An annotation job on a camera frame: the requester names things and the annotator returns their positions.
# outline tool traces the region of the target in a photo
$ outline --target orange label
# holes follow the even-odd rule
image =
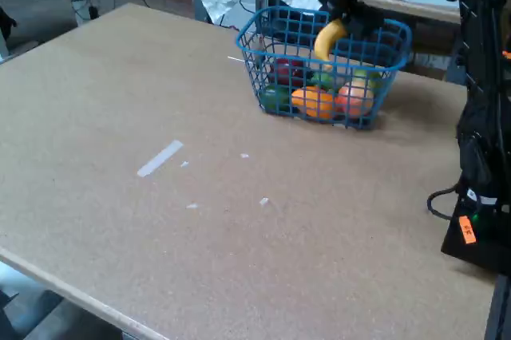
[[[460,227],[461,233],[465,238],[465,243],[472,244],[477,242],[476,235],[473,233],[472,224],[470,223],[469,218],[466,216],[460,216]]]

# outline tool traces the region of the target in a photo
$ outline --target apple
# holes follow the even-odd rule
[[[268,80],[270,83],[287,85],[291,87],[303,87],[307,79],[307,69],[302,59],[277,58],[270,64]]]
[[[365,82],[366,78],[368,79],[367,84],[370,89],[373,90],[374,94],[378,94],[383,86],[382,76],[379,73],[364,69],[356,69],[353,72],[353,81]]]
[[[349,118],[358,118],[370,113],[374,105],[374,93],[364,89],[365,81],[353,81],[351,85],[344,85],[335,98],[335,103],[340,105]]]

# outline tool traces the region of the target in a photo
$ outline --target white tape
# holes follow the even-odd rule
[[[466,195],[474,202],[477,202],[477,195],[474,191],[472,191],[472,189],[469,188],[469,191],[466,193]],[[497,204],[497,198],[487,198],[486,196],[481,196],[481,204],[484,204],[485,206],[494,206]]]
[[[244,62],[243,59],[239,59],[239,58],[234,58],[234,57],[228,57],[229,59],[232,59],[233,61],[240,61],[240,62]]]
[[[144,167],[138,170],[137,175],[142,178],[149,175],[154,170],[159,168],[163,163],[165,163],[165,161],[168,158],[170,158],[172,155],[178,152],[181,147],[183,147],[183,144],[178,140],[174,140],[171,144],[169,144],[167,147],[161,150],[161,152],[158,155],[156,155],[149,162],[147,162],[147,164],[144,165]]]

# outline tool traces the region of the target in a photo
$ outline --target paper scrap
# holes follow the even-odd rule
[[[137,175],[140,177],[145,177],[151,174],[154,170],[159,168],[165,161],[174,155],[176,152],[183,147],[183,144],[178,140],[174,140],[171,144],[165,147],[160,151],[158,155],[152,158],[147,164],[145,164],[140,170],[138,170]]]

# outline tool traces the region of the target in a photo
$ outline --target banana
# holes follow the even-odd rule
[[[334,46],[335,42],[343,37],[346,37],[348,33],[344,28],[343,23],[340,19],[335,19],[328,25],[323,27],[319,32],[318,37],[314,43],[314,55],[322,61],[330,60],[330,50]],[[323,70],[331,71],[331,65],[324,65]]]

